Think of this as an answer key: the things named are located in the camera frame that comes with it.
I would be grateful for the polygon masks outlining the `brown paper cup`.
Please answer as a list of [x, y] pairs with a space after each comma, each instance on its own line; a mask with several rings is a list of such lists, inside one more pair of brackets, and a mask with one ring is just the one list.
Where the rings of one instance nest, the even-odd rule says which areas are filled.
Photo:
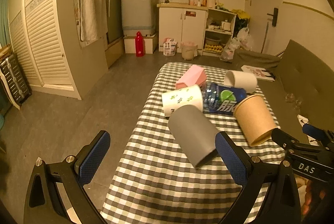
[[237, 104], [233, 114], [250, 147], [266, 142], [277, 127], [261, 95], [246, 97]]

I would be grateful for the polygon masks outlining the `white plain cup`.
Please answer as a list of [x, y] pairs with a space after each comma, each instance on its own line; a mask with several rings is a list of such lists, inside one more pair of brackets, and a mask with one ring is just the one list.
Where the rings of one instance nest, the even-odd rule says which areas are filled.
[[224, 76], [224, 85], [242, 88], [246, 93], [253, 93], [257, 88], [258, 81], [256, 76], [252, 73], [228, 70]]

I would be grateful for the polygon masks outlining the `grey cup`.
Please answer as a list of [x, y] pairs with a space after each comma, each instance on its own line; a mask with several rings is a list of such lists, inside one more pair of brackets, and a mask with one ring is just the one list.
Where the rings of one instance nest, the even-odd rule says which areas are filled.
[[168, 128], [194, 168], [217, 156], [215, 136], [219, 130], [195, 106], [185, 105], [172, 113]]

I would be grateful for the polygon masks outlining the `white floral paper cup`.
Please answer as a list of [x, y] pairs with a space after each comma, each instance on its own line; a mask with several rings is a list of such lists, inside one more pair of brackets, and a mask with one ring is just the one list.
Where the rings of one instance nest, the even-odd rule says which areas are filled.
[[198, 85], [165, 92], [161, 95], [161, 99], [164, 115], [167, 118], [185, 105], [193, 105], [200, 111], [203, 111], [203, 97]]

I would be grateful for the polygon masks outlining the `pink cup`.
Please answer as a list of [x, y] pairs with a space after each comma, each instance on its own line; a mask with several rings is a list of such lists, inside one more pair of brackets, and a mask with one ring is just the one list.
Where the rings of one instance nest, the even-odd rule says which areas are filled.
[[176, 82], [175, 88], [181, 89], [193, 85], [202, 86], [207, 80], [204, 68], [198, 65], [192, 65]]

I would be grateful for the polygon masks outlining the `grey sofa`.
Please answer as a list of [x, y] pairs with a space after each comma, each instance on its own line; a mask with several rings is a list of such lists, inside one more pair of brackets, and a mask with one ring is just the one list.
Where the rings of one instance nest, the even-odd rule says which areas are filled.
[[275, 114], [280, 128], [308, 143], [297, 116], [324, 130], [333, 130], [333, 70], [301, 44], [290, 40], [281, 57], [237, 49], [232, 68], [261, 67], [275, 76], [258, 85]]

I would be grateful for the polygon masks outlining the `blue label water bottle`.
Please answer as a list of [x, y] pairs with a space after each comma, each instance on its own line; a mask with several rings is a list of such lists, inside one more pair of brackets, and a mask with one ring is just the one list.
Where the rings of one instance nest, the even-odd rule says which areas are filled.
[[208, 81], [202, 89], [203, 109], [210, 113], [233, 115], [236, 106], [247, 97], [243, 88]]

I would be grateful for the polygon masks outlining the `white plastic bags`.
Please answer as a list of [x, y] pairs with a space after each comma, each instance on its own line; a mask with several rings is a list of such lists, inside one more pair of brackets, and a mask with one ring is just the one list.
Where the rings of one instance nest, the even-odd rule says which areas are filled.
[[225, 45], [219, 58], [224, 62], [231, 62], [237, 49], [251, 51], [253, 46], [254, 40], [249, 34], [249, 27], [244, 27]]

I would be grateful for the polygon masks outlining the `open white shelf unit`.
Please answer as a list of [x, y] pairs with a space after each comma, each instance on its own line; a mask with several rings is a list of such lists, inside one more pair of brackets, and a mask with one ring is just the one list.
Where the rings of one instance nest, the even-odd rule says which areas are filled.
[[236, 14], [226, 10], [207, 9], [207, 20], [204, 30], [204, 56], [219, 57], [223, 49], [233, 38]]

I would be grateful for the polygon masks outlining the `pink lined trash bin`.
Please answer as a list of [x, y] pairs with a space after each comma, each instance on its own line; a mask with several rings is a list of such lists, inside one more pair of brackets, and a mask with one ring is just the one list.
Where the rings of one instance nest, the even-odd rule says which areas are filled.
[[181, 43], [181, 56], [184, 60], [190, 61], [197, 56], [197, 44], [191, 41]]

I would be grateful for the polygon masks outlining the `silver suitcase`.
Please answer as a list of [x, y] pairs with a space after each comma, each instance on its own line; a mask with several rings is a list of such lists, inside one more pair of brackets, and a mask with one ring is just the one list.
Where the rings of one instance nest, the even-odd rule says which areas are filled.
[[20, 110], [22, 103], [31, 95], [31, 91], [14, 54], [1, 60], [1, 81], [9, 101]]

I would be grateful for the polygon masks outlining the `white printed package bag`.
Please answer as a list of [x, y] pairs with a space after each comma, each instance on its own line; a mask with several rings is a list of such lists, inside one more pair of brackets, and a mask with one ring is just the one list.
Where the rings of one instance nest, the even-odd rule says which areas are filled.
[[177, 42], [175, 39], [166, 38], [163, 42], [164, 56], [174, 56], [177, 52]]

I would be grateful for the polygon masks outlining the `red bottle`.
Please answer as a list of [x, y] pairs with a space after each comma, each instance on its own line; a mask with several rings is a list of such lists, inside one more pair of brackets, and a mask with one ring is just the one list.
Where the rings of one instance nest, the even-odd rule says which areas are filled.
[[137, 32], [136, 38], [135, 38], [135, 50], [136, 50], [136, 56], [142, 57], [145, 55], [145, 44], [144, 44], [144, 37], [140, 31]]

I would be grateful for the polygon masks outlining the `white louvered wardrobe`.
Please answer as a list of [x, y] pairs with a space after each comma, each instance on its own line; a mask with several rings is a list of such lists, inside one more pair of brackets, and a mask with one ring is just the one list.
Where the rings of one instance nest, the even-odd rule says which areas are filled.
[[83, 41], [75, 0], [9, 0], [11, 46], [34, 91], [79, 100], [107, 72], [106, 35]]

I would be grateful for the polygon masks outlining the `washing machine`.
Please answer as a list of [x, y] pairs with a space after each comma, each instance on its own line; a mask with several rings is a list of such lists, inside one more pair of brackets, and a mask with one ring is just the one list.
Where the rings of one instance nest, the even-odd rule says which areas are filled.
[[125, 37], [144, 37], [156, 31], [156, 0], [121, 0], [122, 29]]

